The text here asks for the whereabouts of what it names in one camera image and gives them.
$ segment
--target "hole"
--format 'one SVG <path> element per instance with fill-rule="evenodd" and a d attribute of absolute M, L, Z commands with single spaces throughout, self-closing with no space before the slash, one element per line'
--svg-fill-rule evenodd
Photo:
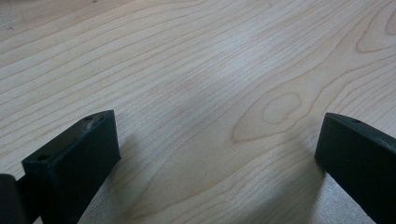
<path fill-rule="evenodd" d="M 50 155 L 45 154 L 45 155 L 41 155 L 37 158 L 38 161 L 46 161 L 47 159 L 50 158 Z"/>

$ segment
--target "black plastic piece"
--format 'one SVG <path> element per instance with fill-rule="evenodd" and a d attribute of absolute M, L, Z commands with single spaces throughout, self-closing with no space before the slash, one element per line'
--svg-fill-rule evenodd
<path fill-rule="evenodd" d="M 0 175 L 0 223 L 28 223 L 21 204 L 17 181 L 12 175 Z"/>
<path fill-rule="evenodd" d="M 328 113 L 315 158 L 376 223 L 396 223 L 396 139 Z"/>
<path fill-rule="evenodd" d="M 28 223 L 38 216 L 44 223 L 77 223 L 119 160 L 114 112 L 90 115 L 22 161 L 26 175 L 9 203 L 21 202 Z"/>

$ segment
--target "wood grain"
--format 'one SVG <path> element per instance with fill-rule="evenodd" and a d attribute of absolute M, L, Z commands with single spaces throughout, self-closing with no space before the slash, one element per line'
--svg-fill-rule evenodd
<path fill-rule="evenodd" d="M 80 223 L 372 223 L 313 153 L 325 112 L 396 136 L 395 68 L 391 0 L 0 1 L 1 172 L 114 108 Z"/>

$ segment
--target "black object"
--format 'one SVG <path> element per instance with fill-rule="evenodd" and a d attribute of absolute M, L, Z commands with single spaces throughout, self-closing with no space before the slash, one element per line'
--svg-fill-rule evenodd
<path fill-rule="evenodd" d="M 376 223 L 396 223 L 396 139 L 328 113 L 315 158 Z"/>
<path fill-rule="evenodd" d="M 26 175 L 0 175 L 0 223 L 77 223 L 120 160 L 114 111 L 81 119 L 22 161 Z"/>

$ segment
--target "wooden table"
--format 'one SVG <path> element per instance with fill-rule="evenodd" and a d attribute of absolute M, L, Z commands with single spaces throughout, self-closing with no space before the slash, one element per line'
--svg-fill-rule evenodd
<path fill-rule="evenodd" d="M 313 153 L 325 112 L 396 136 L 395 10 L 0 1 L 0 172 L 114 109 L 122 161 L 80 223 L 372 223 Z"/>

